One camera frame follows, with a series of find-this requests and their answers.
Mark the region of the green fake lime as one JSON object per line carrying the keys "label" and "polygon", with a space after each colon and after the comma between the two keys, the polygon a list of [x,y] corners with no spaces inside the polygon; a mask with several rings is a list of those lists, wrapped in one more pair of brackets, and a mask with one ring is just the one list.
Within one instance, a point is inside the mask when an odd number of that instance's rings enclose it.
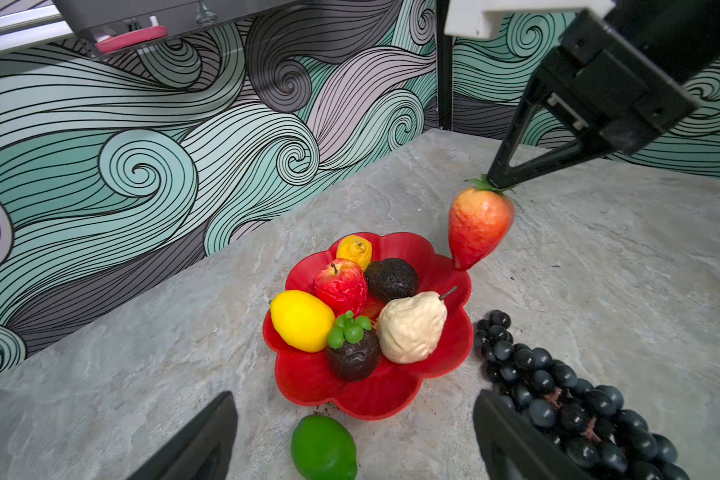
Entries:
{"label": "green fake lime", "polygon": [[327,416],[300,420],[292,435],[291,457],[304,479],[355,479],[358,472],[352,435]]}

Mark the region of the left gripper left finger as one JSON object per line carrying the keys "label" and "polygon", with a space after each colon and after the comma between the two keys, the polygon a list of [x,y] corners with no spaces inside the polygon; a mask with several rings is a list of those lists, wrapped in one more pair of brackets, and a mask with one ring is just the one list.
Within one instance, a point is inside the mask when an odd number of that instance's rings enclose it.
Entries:
{"label": "left gripper left finger", "polygon": [[233,394],[223,391],[129,479],[225,479],[237,426]]}

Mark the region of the cream fake pear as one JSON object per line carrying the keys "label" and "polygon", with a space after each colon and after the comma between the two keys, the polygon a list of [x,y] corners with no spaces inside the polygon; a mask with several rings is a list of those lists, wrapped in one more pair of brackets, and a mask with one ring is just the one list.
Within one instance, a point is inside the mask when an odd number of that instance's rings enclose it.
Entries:
{"label": "cream fake pear", "polygon": [[457,290],[454,286],[443,294],[424,291],[388,302],[376,322],[385,358],[400,365],[426,360],[435,351],[444,329],[448,316],[445,299]]}

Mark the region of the dark brown fake avocado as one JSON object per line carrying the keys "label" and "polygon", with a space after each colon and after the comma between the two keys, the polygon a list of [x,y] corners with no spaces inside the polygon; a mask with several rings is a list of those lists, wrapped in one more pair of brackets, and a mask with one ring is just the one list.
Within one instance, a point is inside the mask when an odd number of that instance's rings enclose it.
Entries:
{"label": "dark brown fake avocado", "polygon": [[368,378],[381,359],[381,348],[369,317],[347,312],[339,316],[327,337],[326,353],[334,373],[343,381]]}

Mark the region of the yellow fake lemon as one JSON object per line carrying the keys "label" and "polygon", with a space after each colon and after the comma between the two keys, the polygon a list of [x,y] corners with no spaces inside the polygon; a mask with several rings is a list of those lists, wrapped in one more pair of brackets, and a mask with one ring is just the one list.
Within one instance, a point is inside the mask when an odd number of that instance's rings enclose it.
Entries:
{"label": "yellow fake lemon", "polygon": [[270,314],[280,337],[291,347],[308,353],[327,346],[336,318],[327,304],[301,290],[279,293],[270,304]]}

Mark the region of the red fake strawberry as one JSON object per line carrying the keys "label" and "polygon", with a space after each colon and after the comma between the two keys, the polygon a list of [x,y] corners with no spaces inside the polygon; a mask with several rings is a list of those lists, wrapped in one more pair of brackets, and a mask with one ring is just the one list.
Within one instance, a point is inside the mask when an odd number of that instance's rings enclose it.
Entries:
{"label": "red fake strawberry", "polygon": [[449,247],[458,271],[467,271],[490,255],[515,219],[512,200],[504,189],[493,186],[486,174],[468,183],[453,200],[448,216]]}

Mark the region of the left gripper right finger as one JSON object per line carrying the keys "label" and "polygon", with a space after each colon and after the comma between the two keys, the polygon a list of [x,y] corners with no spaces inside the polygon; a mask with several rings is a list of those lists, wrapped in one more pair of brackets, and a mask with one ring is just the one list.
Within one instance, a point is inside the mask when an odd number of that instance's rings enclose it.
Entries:
{"label": "left gripper right finger", "polygon": [[478,394],[472,419],[480,454],[491,479],[590,477],[490,390]]}

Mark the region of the small yellow fake pear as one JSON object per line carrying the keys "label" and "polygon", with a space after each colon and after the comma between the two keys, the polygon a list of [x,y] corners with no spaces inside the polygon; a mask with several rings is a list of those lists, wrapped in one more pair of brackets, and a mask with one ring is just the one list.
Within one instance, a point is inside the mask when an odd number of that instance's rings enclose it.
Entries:
{"label": "small yellow fake pear", "polygon": [[336,257],[356,263],[365,271],[372,261],[372,244],[359,235],[344,237],[338,245]]}

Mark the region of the dark purple fake grapes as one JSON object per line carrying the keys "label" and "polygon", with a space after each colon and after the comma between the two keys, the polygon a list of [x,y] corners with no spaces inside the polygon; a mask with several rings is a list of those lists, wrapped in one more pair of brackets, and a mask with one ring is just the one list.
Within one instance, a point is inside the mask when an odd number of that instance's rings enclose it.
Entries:
{"label": "dark purple fake grapes", "polygon": [[474,325],[474,351],[490,391],[562,451],[588,479],[685,479],[677,448],[624,406],[612,385],[593,385],[541,347],[514,341],[510,316]]}

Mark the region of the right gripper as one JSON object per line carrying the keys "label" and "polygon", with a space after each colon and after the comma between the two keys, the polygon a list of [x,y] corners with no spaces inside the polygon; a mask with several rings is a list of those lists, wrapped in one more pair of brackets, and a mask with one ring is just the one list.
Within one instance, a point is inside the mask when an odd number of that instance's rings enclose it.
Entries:
{"label": "right gripper", "polygon": [[[692,113],[684,83],[720,56],[720,1],[619,1],[584,11],[542,61],[486,174],[498,190],[613,152],[633,154]],[[513,166],[535,112],[573,135]]]}

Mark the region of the red fake wrinkled fruit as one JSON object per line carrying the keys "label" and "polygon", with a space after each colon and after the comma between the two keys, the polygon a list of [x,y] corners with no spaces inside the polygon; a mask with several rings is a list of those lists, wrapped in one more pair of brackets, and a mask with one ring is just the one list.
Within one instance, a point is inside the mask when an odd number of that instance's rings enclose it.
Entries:
{"label": "red fake wrinkled fruit", "polygon": [[359,316],[368,297],[368,285],[361,267],[352,260],[335,259],[314,278],[316,296],[337,316],[352,312]]}

